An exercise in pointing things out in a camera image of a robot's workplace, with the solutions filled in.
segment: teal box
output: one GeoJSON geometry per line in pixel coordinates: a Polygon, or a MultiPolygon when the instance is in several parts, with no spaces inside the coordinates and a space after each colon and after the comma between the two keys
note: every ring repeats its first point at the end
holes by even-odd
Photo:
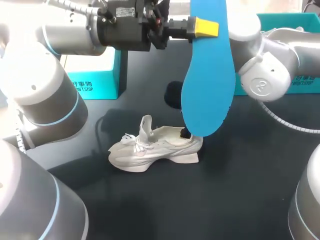
{"type": "Polygon", "coordinates": [[[84,100],[119,97],[121,51],[108,47],[102,56],[67,56],[65,70],[84,100]]]}
{"type": "MultiPolygon", "coordinates": [[[[320,19],[315,13],[262,13],[258,14],[261,20],[262,31],[274,28],[303,27],[306,32],[320,33],[320,19]]],[[[288,94],[318,94],[320,93],[320,78],[297,76],[291,83],[288,94]]],[[[240,77],[237,75],[236,96],[247,95],[241,87],[240,77]]]]}

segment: insole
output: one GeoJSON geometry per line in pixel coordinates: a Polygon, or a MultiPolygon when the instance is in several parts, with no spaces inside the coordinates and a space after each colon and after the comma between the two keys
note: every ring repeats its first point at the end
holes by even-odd
{"type": "Polygon", "coordinates": [[[163,126],[153,131],[154,135],[150,137],[151,142],[167,141],[176,146],[189,143],[191,139],[181,138],[181,127],[163,126]]]}
{"type": "Polygon", "coordinates": [[[231,106],[236,73],[231,54],[226,0],[191,0],[191,16],[219,23],[218,37],[193,41],[192,60],[183,83],[185,124],[198,137],[213,134],[231,106]]]}

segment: shoe sole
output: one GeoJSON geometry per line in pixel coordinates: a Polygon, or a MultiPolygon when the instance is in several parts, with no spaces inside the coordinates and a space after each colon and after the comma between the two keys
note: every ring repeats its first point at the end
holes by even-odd
{"type": "MultiPolygon", "coordinates": [[[[143,173],[145,171],[148,170],[148,168],[157,160],[156,159],[154,161],[148,162],[144,165],[140,165],[140,166],[117,166],[117,164],[113,163],[112,161],[109,160],[109,162],[116,167],[117,169],[126,171],[126,172],[131,172],[131,173],[143,173]]],[[[169,160],[171,160],[172,162],[176,163],[176,164],[196,164],[199,162],[199,158],[198,158],[198,154],[197,153],[193,153],[190,155],[182,155],[182,156],[172,156],[168,158],[169,160]]]]}

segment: table surface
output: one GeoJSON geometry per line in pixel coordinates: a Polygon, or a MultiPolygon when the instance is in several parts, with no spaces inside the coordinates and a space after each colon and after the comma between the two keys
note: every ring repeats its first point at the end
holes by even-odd
{"type": "MultiPolygon", "coordinates": [[[[182,126],[163,95],[169,82],[183,81],[191,52],[185,41],[130,52],[127,91],[115,101],[87,101],[91,127],[73,145],[34,153],[77,159],[50,171],[87,206],[88,240],[291,239],[288,208],[320,136],[280,125],[246,96],[235,97],[223,126],[204,139],[197,164],[163,159],[145,173],[129,173],[107,161],[109,147],[124,133],[137,134],[146,114],[155,127],[182,126]],[[77,157],[83,146],[89,150],[77,157]]],[[[320,129],[319,101],[316,94],[287,95],[268,106],[293,124],[320,129]]]]}

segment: white sneaker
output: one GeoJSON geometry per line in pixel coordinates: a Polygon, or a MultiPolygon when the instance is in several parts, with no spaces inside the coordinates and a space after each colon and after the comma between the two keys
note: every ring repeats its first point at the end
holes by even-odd
{"type": "Polygon", "coordinates": [[[110,149],[109,161],[116,168],[140,173],[159,159],[169,159],[177,164],[198,163],[198,154],[203,144],[202,137],[181,138],[183,127],[163,126],[151,129],[152,117],[144,116],[139,136],[126,134],[110,149]]]}

